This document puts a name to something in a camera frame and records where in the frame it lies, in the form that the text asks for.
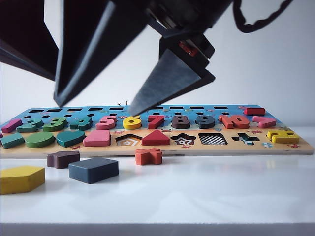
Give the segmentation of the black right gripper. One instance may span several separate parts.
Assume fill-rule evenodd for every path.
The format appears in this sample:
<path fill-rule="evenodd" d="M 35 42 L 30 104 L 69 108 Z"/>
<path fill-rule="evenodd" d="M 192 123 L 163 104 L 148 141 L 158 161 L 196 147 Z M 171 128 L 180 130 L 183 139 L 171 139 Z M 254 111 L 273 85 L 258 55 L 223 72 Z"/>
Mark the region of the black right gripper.
<path fill-rule="evenodd" d="M 125 29 L 139 34 L 151 25 L 164 36 L 203 33 L 230 6 L 230 0 L 114 0 Z M 215 49 L 202 34 L 162 37 L 159 60 L 129 106 L 139 115 L 163 102 L 214 81 L 206 66 Z"/>

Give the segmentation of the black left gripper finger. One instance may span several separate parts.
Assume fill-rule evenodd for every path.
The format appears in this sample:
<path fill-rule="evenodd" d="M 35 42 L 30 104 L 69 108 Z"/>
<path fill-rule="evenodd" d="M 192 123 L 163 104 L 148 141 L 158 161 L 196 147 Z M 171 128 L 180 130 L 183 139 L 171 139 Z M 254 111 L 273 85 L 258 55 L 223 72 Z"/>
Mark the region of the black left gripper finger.
<path fill-rule="evenodd" d="M 43 0 L 0 2 L 0 48 L 56 73 L 58 48 L 44 23 Z"/>
<path fill-rule="evenodd" d="M 7 49 L 0 49 L 0 61 L 22 70 L 37 74 L 51 81 L 55 80 L 55 76 L 52 72 L 49 72 L 48 69 L 45 69 L 36 63 L 29 62 L 26 59 L 22 59 L 21 57 L 14 55 L 12 52 L 9 52 Z"/>

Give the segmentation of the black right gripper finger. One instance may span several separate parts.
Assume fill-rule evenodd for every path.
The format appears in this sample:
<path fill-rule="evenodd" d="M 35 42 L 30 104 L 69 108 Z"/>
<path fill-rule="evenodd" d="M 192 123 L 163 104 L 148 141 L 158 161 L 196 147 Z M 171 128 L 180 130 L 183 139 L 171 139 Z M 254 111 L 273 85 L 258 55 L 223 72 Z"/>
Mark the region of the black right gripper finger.
<path fill-rule="evenodd" d="M 64 0 L 54 100 L 62 107 L 148 23 L 146 0 Z"/>

